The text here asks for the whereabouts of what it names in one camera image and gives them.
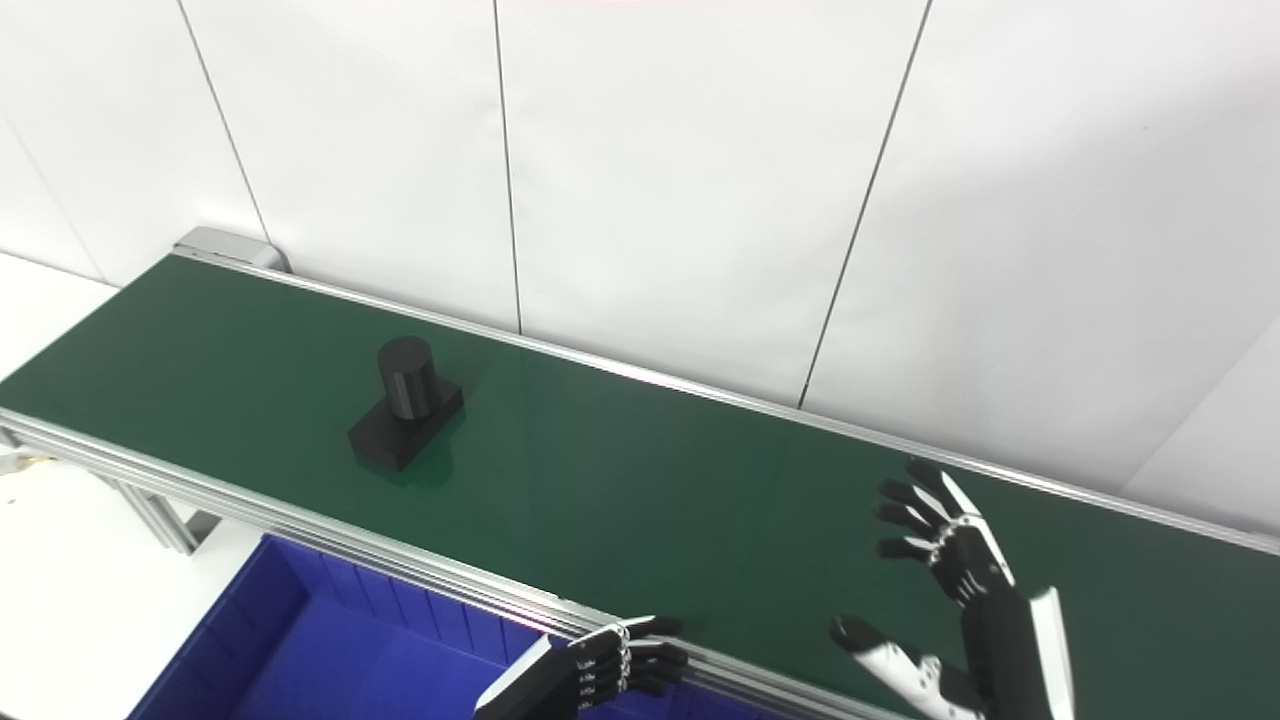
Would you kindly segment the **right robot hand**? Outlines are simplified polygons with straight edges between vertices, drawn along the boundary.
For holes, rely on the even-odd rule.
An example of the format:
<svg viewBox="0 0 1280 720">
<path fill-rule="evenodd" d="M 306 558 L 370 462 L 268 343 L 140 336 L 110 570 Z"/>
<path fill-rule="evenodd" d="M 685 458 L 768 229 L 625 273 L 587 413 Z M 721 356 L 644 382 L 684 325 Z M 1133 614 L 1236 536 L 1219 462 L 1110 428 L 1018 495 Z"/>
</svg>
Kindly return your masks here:
<svg viewBox="0 0 1280 720">
<path fill-rule="evenodd" d="M 1059 591 L 1024 594 L 989 523 L 955 479 L 922 457 L 910 482 L 887 479 L 874 515 L 908 529 L 881 539 L 882 559 L 923 564 L 960 610 L 966 664 L 890 638 L 838 615 L 829 638 L 928 719 L 1073 719 L 1073 664 Z"/>
</svg>

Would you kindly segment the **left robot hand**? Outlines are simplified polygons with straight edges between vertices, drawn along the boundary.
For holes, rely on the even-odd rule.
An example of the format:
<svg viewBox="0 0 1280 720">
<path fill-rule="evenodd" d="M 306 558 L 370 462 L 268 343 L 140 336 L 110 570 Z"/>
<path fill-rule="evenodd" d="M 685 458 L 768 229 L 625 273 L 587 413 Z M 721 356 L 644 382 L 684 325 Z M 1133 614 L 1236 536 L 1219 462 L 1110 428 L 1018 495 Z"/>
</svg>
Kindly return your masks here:
<svg viewBox="0 0 1280 720">
<path fill-rule="evenodd" d="M 689 653 L 669 642 L 684 624 L 646 615 L 609 623 L 566 644 L 544 635 L 477 698 L 474 719 L 576 719 L 628 692 L 662 697 Z"/>
</svg>

